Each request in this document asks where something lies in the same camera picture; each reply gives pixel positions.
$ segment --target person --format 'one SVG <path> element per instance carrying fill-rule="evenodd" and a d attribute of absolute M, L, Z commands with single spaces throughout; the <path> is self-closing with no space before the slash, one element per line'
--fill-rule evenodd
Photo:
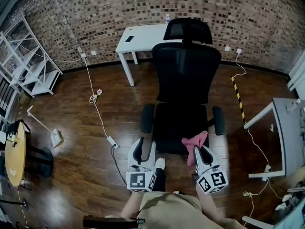
<path fill-rule="evenodd" d="M 120 217 L 145 219 L 145 229 L 245 229 L 234 219 L 224 218 L 213 198 L 196 186 L 198 198 L 165 192 L 165 160 L 156 161 L 153 192 L 133 192 Z"/>

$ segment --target white shelf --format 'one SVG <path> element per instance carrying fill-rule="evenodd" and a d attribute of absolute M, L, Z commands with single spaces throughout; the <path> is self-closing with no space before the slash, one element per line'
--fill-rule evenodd
<path fill-rule="evenodd" d="M 32 71 L 33 75 L 30 74 L 30 72 L 28 72 L 25 76 L 25 81 L 21 85 L 24 86 L 24 85 L 37 81 L 38 76 L 40 75 L 41 71 L 43 70 L 43 67 L 44 67 L 44 60 L 33 65 L 30 68 L 30 71 Z"/>
<path fill-rule="evenodd" d="M 28 52 L 26 55 L 23 56 L 23 63 L 20 63 L 18 66 L 17 66 L 17 69 L 14 70 L 14 72 L 12 73 L 12 75 L 17 79 L 19 80 L 19 78 L 22 76 L 23 72 L 26 70 L 26 68 L 24 67 L 25 65 L 27 65 L 31 58 L 34 56 L 35 52 L 39 49 L 39 46 L 37 46 L 36 48 L 34 48 L 33 50 L 31 50 L 30 52 Z M 11 80 L 11 83 L 10 83 L 10 86 L 16 84 L 17 81 L 13 78 Z"/>
<path fill-rule="evenodd" d="M 31 33 L 28 33 L 28 34 L 26 34 L 23 38 L 21 38 L 20 40 L 22 40 L 22 41 L 19 41 L 19 42 L 17 43 L 16 48 L 13 48 L 14 51 L 16 51 L 16 49 L 19 48 L 19 46 L 24 42 L 24 40 L 27 39 L 27 37 L 30 36 L 30 35 L 31 35 Z"/>
<path fill-rule="evenodd" d="M 47 89 L 39 82 L 36 82 L 32 90 L 32 94 L 37 95 L 37 94 L 47 93 L 57 74 L 59 74 L 57 70 L 46 73 L 46 81 L 44 84 L 46 85 Z M 43 82 L 43 75 L 41 75 L 39 79 Z"/>
<path fill-rule="evenodd" d="M 20 30 L 16 30 L 19 23 L 24 23 L 25 28 L 22 27 Z M 23 44 L 27 45 L 25 41 L 35 43 L 35 48 L 30 52 L 26 52 L 26 54 L 23 56 L 22 52 L 24 51 L 21 50 L 21 47 Z M 23 14 L 21 15 L 21 19 L 14 25 L 10 26 L 5 32 L 0 31 L 0 44 L 2 46 L 5 44 L 8 51 L 7 54 L 3 56 L 5 57 L 4 62 L 0 62 L 0 75 L 5 77 L 5 79 L 10 83 L 10 86 L 13 86 L 14 89 L 22 88 L 33 98 L 35 95 L 42 93 L 54 94 L 52 89 L 62 72 L 39 43 Z M 35 64 L 32 65 L 32 63 L 29 62 L 32 61 L 31 59 L 38 49 L 42 51 L 41 55 L 44 57 L 42 57 L 42 59 L 37 59 L 35 57 L 35 60 L 38 61 L 35 61 Z M 13 72 L 11 72 L 12 69 L 7 67 L 7 64 L 12 60 L 13 57 L 13 62 L 17 65 L 17 67 L 15 67 Z M 46 62 L 50 62 L 50 66 L 54 68 L 47 74 L 45 73 Z M 14 79 L 8 78 L 7 75 L 13 76 Z"/>

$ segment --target round wooden table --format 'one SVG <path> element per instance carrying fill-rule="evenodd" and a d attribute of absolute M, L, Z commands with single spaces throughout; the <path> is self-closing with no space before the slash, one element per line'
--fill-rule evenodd
<path fill-rule="evenodd" d="M 25 131 L 20 122 L 17 130 L 17 143 L 13 147 L 12 142 L 5 144 L 5 167 L 9 180 L 14 187 L 18 187 L 23 179 L 25 167 Z"/>

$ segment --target black pants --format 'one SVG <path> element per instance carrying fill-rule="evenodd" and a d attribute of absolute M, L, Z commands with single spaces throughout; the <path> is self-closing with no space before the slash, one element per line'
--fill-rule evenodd
<path fill-rule="evenodd" d="M 165 192 L 165 172 L 161 168 L 157 168 L 156 170 L 156 181 L 154 182 L 153 192 Z"/>

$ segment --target white desk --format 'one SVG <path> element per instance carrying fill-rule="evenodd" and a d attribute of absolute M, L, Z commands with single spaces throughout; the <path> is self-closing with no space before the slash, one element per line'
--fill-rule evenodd
<path fill-rule="evenodd" d="M 138 64 L 135 52 L 150 51 L 155 45 L 163 42 L 182 42 L 182 40 L 164 41 L 163 37 L 166 31 L 166 27 L 167 24 L 155 24 L 127 27 L 124 30 L 124 33 L 115 51 L 119 54 L 130 86 L 134 86 L 134 82 L 128 64 L 126 62 L 124 53 L 131 52 L 134 63 Z M 127 38 L 130 36 L 134 36 L 134 38 L 130 42 L 126 42 Z"/>
<path fill-rule="evenodd" d="M 304 165 L 302 154 L 303 139 L 300 135 L 301 127 L 299 120 L 305 119 L 305 115 L 303 117 L 300 116 L 300 109 L 305 107 L 305 101 L 302 100 L 294 110 L 287 112 L 286 106 L 291 106 L 293 101 L 295 99 L 273 98 L 272 102 L 265 109 L 244 125 L 244 129 L 249 128 L 273 110 L 282 152 L 282 170 L 249 174 L 250 178 L 288 176 Z"/>

